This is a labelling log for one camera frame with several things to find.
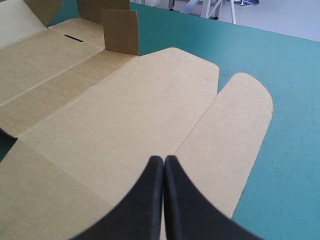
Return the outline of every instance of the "cardboard tab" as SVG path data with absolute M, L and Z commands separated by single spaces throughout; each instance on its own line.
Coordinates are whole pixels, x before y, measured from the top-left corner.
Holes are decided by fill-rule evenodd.
M 83 19 L 102 24 L 101 9 L 130 10 L 129 0 L 77 0 L 79 15 Z
M 23 0 L 31 11 L 37 16 L 43 25 L 48 26 L 51 20 L 56 16 L 60 7 L 61 0 Z
M 231 218 L 273 114 L 267 89 L 235 74 L 175 155 L 200 192 Z
M 123 54 L 139 54 L 138 14 L 136 11 L 103 9 L 105 49 Z

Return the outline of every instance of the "teal table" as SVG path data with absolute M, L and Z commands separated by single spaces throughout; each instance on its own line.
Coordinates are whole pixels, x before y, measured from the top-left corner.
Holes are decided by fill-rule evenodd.
M 177 47 L 220 67 L 219 90 L 237 72 L 270 92 L 274 115 L 233 219 L 270 240 L 320 237 L 320 43 L 131 4 L 139 47 Z M 74 18 L 75 0 L 51 24 Z

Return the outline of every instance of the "cardboard flap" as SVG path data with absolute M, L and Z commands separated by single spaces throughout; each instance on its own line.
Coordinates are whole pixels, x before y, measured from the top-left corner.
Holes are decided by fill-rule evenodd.
M 103 9 L 105 49 L 123 54 L 139 54 L 136 11 Z
M 23 0 L 0 2 L 0 48 L 43 30 L 46 27 Z
M 102 24 L 101 9 L 130 10 L 129 0 L 77 0 L 82 19 Z
M 63 2 L 61 0 L 23 0 L 43 25 L 48 26 Z

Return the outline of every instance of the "gray floor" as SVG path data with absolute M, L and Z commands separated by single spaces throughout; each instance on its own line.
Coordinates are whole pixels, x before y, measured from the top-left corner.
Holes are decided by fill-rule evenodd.
M 167 9 L 169 0 L 157 6 Z M 180 11 L 185 2 L 176 1 L 174 9 Z M 193 10 L 200 15 L 201 5 Z M 260 0 L 256 6 L 235 6 L 238 25 L 285 34 L 320 42 L 319 0 Z M 230 3 L 223 0 L 219 21 L 231 22 Z

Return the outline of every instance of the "cardboard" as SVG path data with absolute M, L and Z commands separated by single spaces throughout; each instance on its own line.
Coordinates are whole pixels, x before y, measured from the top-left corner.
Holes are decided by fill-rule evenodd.
M 23 0 L 0 2 L 0 48 L 45 30 Z
M 99 51 L 52 30 L 0 49 L 0 106 Z
M 20 139 L 115 205 L 151 155 L 176 151 L 218 77 L 215 64 L 176 48 L 135 57 Z
M 0 164 L 0 239 L 70 239 L 111 208 L 21 140 Z
M 102 24 L 101 9 L 130 10 L 129 0 L 77 0 L 79 16 Z
M 105 49 L 123 54 L 139 54 L 136 11 L 103 9 Z
M 175 152 L 202 194 L 232 217 L 273 114 L 267 89 L 237 73 Z
M 51 29 L 60 34 L 66 34 L 82 40 L 85 43 L 88 43 L 100 49 L 105 48 L 103 26 L 92 21 L 88 21 L 82 18 L 73 18 L 61 22 L 51 27 Z
M 133 58 L 134 56 L 129 54 L 100 51 L 4 106 L 0 106 L 0 126 L 13 136 L 18 136 Z
M 61 0 L 23 0 L 43 25 L 48 26 L 56 16 L 60 7 Z

